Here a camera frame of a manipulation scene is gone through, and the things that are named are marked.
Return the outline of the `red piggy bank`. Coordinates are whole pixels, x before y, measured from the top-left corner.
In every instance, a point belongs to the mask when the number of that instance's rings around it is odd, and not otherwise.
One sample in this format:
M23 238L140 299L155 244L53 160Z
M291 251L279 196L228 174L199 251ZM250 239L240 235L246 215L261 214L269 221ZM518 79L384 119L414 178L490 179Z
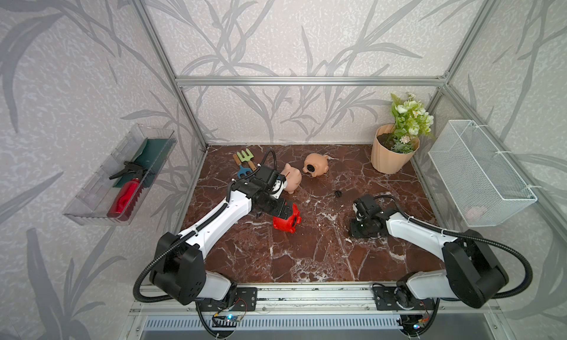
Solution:
M294 234L296 226L301 223L301 213L296 204L286 204L279 217L273 217L273 227L282 232Z

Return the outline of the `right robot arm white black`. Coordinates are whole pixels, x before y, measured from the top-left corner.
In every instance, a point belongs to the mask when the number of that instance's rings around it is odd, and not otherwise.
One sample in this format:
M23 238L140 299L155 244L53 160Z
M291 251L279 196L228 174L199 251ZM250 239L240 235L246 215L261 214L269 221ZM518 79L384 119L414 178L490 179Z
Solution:
M472 230L465 237L422 223L396 209L383 209L377 199L363 195L354 201L355 218L349 233L354 238L395 237L428 251L444 263L437 271L416 271L397 282L394 297L403 309L418 301L455 299L471 308L481 308L509 282L492 249L479 242Z

